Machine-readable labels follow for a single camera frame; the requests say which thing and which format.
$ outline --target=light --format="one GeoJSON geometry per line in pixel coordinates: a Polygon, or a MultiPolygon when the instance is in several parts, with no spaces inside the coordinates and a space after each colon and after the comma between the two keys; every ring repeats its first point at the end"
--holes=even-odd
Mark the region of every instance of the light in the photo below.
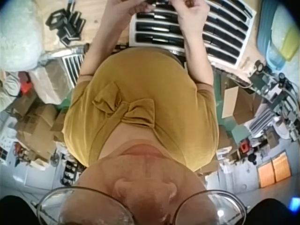
{"type": "Polygon", "coordinates": [[[290,211],[297,212],[300,209],[300,198],[292,198],[289,206],[290,211]]]}
{"type": "Polygon", "coordinates": [[[223,210],[218,210],[218,211],[217,211],[217,215],[218,215],[219,217],[222,217],[222,216],[224,215],[224,211],[223,211],[223,210]]]}
{"type": "Polygon", "coordinates": [[[17,177],[17,176],[14,176],[14,175],[13,175],[13,178],[14,178],[15,181],[17,181],[17,182],[24,183],[24,180],[21,179],[21,178],[19,178],[19,177],[17,177]]]}

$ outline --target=blue light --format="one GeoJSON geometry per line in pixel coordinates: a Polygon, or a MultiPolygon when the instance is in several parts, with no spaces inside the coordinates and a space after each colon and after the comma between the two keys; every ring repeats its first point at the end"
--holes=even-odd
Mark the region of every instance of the blue light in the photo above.
{"type": "Polygon", "coordinates": [[[292,198],[289,209],[292,212],[297,212],[300,209],[300,198],[296,198],[296,197],[292,198]]]}

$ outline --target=table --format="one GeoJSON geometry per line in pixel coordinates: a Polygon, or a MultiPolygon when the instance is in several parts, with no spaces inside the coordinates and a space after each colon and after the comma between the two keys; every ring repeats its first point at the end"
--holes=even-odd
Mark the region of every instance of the table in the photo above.
{"type": "MultiPolygon", "coordinates": [[[[65,8],[68,0],[35,0],[38,6],[38,12],[45,24],[50,13],[55,10],[65,8]]],[[[228,68],[223,65],[216,65],[216,67],[226,70],[229,73],[237,75],[240,79],[249,82],[248,77],[255,71],[254,64],[257,60],[265,62],[265,58],[259,53],[256,48],[256,36],[259,24],[259,12],[262,0],[244,0],[257,14],[255,22],[251,30],[250,38],[246,46],[245,52],[238,69],[228,68]]],[[[87,22],[82,31],[82,41],[84,43],[91,43],[98,27],[101,23],[101,18],[105,9],[107,0],[76,0],[75,10],[82,12],[82,18],[87,22]]],[[[50,31],[48,27],[44,26],[44,50],[52,51],[64,46],[59,42],[56,36],[56,30],[50,31]]],[[[123,31],[119,43],[127,43],[129,37],[129,28],[123,31]]]]}

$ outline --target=eyeglasses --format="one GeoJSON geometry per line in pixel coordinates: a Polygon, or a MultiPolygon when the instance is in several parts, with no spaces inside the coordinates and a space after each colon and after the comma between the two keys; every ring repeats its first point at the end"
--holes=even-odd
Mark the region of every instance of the eyeglasses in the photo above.
{"type": "MultiPolygon", "coordinates": [[[[206,190],[183,201],[169,225],[243,225],[247,210],[233,194],[206,190]]],[[[61,187],[42,198],[37,207],[41,225],[139,225],[117,199],[85,187],[61,187]]]]}

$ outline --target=white bag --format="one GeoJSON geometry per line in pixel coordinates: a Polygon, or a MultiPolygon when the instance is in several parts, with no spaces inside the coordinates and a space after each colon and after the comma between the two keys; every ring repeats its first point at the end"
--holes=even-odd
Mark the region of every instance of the white bag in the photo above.
{"type": "Polygon", "coordinates": [[[10,0],[0,11],[0,68],[33,69],[43,51],[42,20],[33,0],[10,0]]]}

